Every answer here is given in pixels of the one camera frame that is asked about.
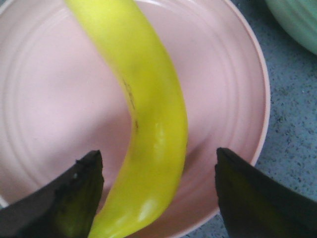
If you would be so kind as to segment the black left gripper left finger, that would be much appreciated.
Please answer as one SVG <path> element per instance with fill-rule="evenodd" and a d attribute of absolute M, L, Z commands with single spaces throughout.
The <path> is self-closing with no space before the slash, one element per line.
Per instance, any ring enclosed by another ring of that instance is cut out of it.
<path fill-rule="evenodd" d="M 29 196 L 1 209 L 2 238 L 86 238 L 101 199 L 99 150 Z"/>

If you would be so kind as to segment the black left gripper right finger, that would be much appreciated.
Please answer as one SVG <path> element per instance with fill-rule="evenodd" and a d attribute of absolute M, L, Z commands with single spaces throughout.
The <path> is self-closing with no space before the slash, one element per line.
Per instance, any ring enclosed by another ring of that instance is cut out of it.
<path fill-rule="evenodd" d="M 315 238 L 317 203 L 270 179 L 228 148 L 218 148 L 215 187 L 231 238 Z"/>

